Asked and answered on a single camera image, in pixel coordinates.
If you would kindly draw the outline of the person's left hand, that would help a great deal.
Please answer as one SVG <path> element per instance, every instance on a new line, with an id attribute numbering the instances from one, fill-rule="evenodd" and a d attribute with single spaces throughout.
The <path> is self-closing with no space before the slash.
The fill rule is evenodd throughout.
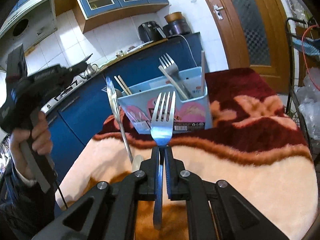
<path id="1" fill-rule="evenodd" d="M 50 155 L 53 149 L 53 143 L 51 141 L 51 135 L 48 130 L 48 122 L 46 115 L 43 112 L 38 114 L 39 122 L 33 128 L 32 131 L 26 129 L 15 129 L 10 136 L 9 148 L 11 156 L 15 165 L 16 170 L 27 180 L 35 179 L 23 153 L 20 149 L 20 144 L 27 139 L 30 135 L 34 140 L 32 149 L 38 153 L 38 155 Z"/>

